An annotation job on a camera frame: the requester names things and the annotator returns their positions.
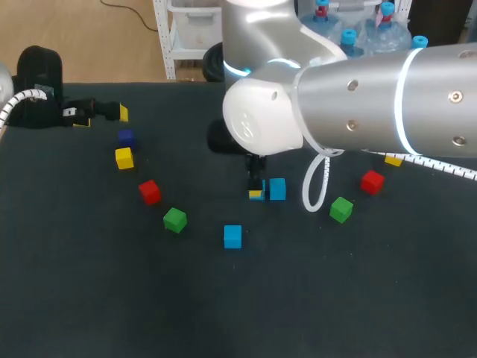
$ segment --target dark mat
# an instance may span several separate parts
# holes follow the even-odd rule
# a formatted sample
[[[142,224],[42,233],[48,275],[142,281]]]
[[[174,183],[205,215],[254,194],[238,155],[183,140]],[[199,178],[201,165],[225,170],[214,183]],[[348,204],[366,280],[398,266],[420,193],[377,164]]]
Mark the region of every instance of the dark mat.
[[[66,94],[120,100],[130,125],[2,138],[1,358],[477,354],[476,182],[345,153],[311,214],[300,191],[314,154],[297,151],[268,161],[288,200],[249,202],[243,158],[206,147],[220,85]],[[120,128],[139,139],[135,171],[116,168]],[[375,198],[358,187],[369,169],[386,176]],[[154,207],[137,187],[149,179],[162,190]],[[328,216],[338,196],[355,204],[343,225]],[[180,235],[163,228],[171,206],[188,215]],[[224,251],[224,224],[243,225],[242,251]]]

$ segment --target white cable sleeve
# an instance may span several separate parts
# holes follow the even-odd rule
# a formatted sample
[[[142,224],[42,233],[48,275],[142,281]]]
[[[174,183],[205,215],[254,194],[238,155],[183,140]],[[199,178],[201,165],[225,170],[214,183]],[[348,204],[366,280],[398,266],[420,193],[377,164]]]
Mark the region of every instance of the white cable sleeve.
[[[321,184],[321,192],[320,196],[318,198],[318,202],[315,205],[311,205],[310,203],[310,183],[312,182],[313,175],[316,172],[316,169],[318,166],[321,164],[321,162],[325,161],[325,168],[323,171],[323,183]],[[312,164],[310,164],[310,167],[308,167],[308,170],[306,171],[305,179],[303,180],[303,188],[302,188],[302,198],[303,198],[303,204],[305,205],[305,208],[310,212],[310,213],[315,213],[317,212],[323,205],[323,202],[325,200],[326,196],[326,189],[328,188],[328,180],[329,180],[329,165],[330,165],[330,159],[329,157],[325,157],[322,154],[319,154],[316,156],[315,159],[313,159]]]
[[[439,160],[431,159],[428,157],[422,157],[420,155],[412,155],[412,154],[376,153],[376,152],[371,152],[371,153],[388,156],[388,157],[392,157],[396,159],[401,159],[406,162],[417,164],[418,166],[425,166],[426,168],[434,169],[439,172],[445,172],[452,175],[456,175],[458,177],[477,181],[476,170],[463,168],[461,166],[456,166],[454,164],[441,162]]]
[[[3,127],[5,122],[8,119],[8,116],[15,108],[15,106],[20,103],[21,101],[25,100],[26,98],[35,98],[35,99],[42,99],[46,101],[46,93],[39,89],[26,89],[25,91],[21,91],[17,93],[14,97],[12,97],[3,109],[0,111],[0,129]]]
[[[310,213],[315,213],[323,206],[323,202],[325,200],[326,190],[328,188],[329,181],[329,158],[342,155],[344,151],[341,149],[324,148],[313,138],[312,134],[308,130],[308,127],[306,126],[305,120],[303,119],[300,111],[300,105],[298,103],[298,84],[300,83],[300,79],[306,69],[307,68],[302,69],[294,79],[293,90],[291,91],[291,103],[295,119],[297,120],[297,124],[300,127],[303,137],[305,138],[307,143],[310,144],[310,146],[318,153],[318,156],[316,156],[316,158],[312,161],[312,164],[310,164],[310,167],[308,167],[308,170],[306,171],[305,179],[303,179],[302,186],[303,205]],[[318,202],[315,205],[311,205],[309,196],[310,183],[312,182],[312,178],[316,172],[316,169],[321,164],[323,159],[325,160],[325,169],[323,171],[323,183],[321,184],[320,197],[318,198]]]

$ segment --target blue cube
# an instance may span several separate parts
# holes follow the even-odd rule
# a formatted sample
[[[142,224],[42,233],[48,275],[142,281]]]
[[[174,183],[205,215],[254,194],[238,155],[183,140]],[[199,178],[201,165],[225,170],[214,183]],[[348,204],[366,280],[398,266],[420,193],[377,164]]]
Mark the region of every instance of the blue cube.
[[[119,146],[121,148],[129,147],[134,149],[136,147],[136,140],[131,129],[123,129],[118,132]]]
[[[270,179],[270,201],[284,201],[286,199],[285,179]]]
[[[224,248],[241,249],[241,225],[224,226]]]
[[[250,198],[250,201],[262,201],[265,203],[265,188],[266,188],[265,180],[262,180],[262,196],[257,198]]]

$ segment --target small yellow block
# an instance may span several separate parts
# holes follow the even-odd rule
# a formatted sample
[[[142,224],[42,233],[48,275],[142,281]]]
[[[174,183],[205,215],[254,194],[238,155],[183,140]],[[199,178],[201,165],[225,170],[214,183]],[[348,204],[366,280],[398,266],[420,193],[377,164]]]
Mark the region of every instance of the small yellow block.
[[[261,190],[249,190],[248,191],[248,197],[249,198],[261,198],[262,197],[262,191]]]
[[[76,125],[75,123],[73,123],[73,127],[79,127],[79,128],[88,128],[88,127],[91,127],[91,119],[88,118],[88,125]]]
[[[397,159],[393,157],[389,157],[388,155],[386,156],[385,162],[387,164],[391,164],[392,166],[401,166],[402,164],[402,159]]]
[[[122,104],[119,104],[119,121],[129,122],[129,111]]]
[[[133,152],[131,151],[131,148],[116,149],[116,162],[120,169],[134,168]]]

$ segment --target green cube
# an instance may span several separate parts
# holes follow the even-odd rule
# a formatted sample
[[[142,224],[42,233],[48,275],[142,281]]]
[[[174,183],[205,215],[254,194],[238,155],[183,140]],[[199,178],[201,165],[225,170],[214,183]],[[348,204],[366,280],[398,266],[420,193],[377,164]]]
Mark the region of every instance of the green cube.
[[[343,224],[351,216],[352,211],[353,203],[340,197],[332,204],[329,215],[337,222]]]
[[[175,207],[171,208],[164,216],[164,225],[166,229],[174,231],[175,233],[180,233],[180,231],[182,231],[187,225],[186,213],[183,213]]]

